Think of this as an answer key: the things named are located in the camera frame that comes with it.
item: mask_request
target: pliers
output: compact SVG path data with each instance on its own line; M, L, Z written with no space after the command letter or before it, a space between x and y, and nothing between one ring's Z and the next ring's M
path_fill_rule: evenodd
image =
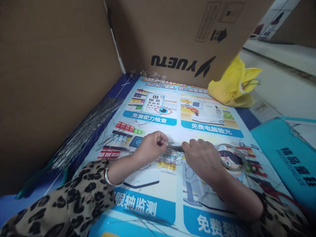
M175 150L177 152L184 152L183 148L180 146L168 146L168 148Z

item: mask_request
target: cardboard wall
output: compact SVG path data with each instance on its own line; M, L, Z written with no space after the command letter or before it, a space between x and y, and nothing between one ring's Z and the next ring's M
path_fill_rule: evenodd
M316 48L316 1L302 0L271 37Z
M273 0L106 0L127 72L157 72L207 88L230 62Z
M102 0L0 1L0 195L17 192L121 76Z

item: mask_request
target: leopard print sleeve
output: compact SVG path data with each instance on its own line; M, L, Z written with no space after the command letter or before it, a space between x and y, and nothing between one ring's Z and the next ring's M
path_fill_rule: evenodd
M264 211L258 221L250 225L252 236L309 236L301 217L282 202L264 193L257 193Z
M8 220L1 236L87 236L107 209L115 205L114 188L104 178L106 161L88 163L64 186Z

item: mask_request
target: teal box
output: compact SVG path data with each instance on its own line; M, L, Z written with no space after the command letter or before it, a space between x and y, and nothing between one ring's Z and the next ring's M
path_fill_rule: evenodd
M316 216L316 151L292 128L291 123L316 126L316 120L278 117L251 133L273 168L310 216Z

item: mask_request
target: yuetu logo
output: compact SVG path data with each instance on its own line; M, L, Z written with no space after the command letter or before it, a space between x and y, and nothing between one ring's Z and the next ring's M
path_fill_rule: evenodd
M194 77L197 77L202 72L203 72L203 77L205 77L206 74L208 73L208 71L210 70L211 62L215 58L216 58L216 56L212 57L210 60L208 60L205 63L203 63L199 67L197 72L195 73ZM187 67L187 65L189 63L189 61L187 59L178 59L178 58L173 58L173 57L169 58L168 64L166 64L166 61L167 61L167 57L163 57L162 61L160 62L160 57L158 55L153 55L152 58L151 58L151 65L153 66L155 64L155 66L175 68L175 69L180 69L181 68L181 70L195 71L195 66L197 64L197 61L194 60L193 63L190 66Z

